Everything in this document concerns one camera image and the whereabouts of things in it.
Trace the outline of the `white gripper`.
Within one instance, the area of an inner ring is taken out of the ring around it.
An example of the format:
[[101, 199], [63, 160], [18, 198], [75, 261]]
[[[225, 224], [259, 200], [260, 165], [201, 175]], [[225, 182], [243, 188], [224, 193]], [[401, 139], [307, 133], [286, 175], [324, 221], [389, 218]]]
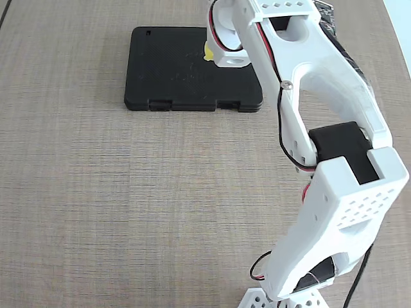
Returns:
[[210, 1], [205, 61], [217, 67], [239, 68], [250, 64], [232, 21], [234, 1]]

